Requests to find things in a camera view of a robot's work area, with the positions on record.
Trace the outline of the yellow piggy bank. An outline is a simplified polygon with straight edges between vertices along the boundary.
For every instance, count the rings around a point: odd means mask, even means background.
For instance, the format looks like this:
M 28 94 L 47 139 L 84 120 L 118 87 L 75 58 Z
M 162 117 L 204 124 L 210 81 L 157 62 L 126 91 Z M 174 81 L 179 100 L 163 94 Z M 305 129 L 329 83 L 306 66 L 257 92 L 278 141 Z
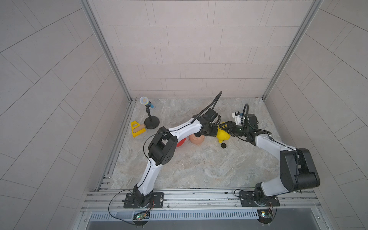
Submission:
M 216 137 L 217 137 L 219 143 L 222 143 L 225 140 L 229 140 L 231 135 L 229 133 L 227 133 L 226 131 L 220 129 L 220 125 L 219 125 Z

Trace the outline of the pink piggy bank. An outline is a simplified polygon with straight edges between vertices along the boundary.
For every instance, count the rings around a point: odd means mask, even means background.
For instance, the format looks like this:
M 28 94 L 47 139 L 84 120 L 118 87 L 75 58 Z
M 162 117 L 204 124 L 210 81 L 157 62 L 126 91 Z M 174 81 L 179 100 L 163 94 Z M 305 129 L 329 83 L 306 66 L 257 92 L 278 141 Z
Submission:
M 201 145 L 205 140 L 205 136 L 201 135 L 200 137 L 197 137 L 195 134 L 192 134 L 189 136 L 189 140 L 192 144 Z

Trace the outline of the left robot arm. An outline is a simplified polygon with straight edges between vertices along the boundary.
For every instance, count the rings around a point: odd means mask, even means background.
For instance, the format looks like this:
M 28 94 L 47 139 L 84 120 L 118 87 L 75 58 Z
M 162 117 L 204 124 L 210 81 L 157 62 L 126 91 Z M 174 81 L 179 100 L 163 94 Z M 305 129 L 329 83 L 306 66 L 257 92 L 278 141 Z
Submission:
M 148 146 L 148 164 L 141 180 L 127 194 L 125 208 L 144 208 L 151 200 L 155 181 L 163 165 L 173 157 L 178 142 L 192 134 L 215 137 L 220 124 L 220 115 L 212 108 L 189 121 L 173 128 L 161 127 Z

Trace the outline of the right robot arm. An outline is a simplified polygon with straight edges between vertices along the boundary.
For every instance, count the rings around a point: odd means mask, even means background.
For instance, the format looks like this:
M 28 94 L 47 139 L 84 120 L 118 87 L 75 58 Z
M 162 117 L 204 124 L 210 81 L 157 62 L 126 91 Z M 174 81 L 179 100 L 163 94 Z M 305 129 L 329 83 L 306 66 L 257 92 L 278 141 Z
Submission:
M 280 163 L 278 177 L 257 183 L 252 193 L 241 192 L 242 199 L 249 196 L 256 205 L 261 207 L 279 206 L 278 195 L 320 186 L 321 180 L 310 151 L 276 141 L 269 131 L 258 128 L 258 120 L 255 115 L 242 116 L 240 125 L 233 121 L 225 122 L 219 125 L 219 129 L 232 137 L 240 139 L 245 137 L 245 142 L 267 151 Z

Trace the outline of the red piggy bank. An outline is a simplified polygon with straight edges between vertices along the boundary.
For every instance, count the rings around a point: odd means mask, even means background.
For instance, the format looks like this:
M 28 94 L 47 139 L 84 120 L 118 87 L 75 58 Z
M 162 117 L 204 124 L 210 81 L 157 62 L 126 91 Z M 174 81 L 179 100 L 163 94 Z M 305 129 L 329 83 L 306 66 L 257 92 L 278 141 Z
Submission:
M 179 141 L 176 146 L 177 147 L 182 146 L 185 143 L 185 141 L 186 141 L 186 139 L 183 139 L 183 140 Z

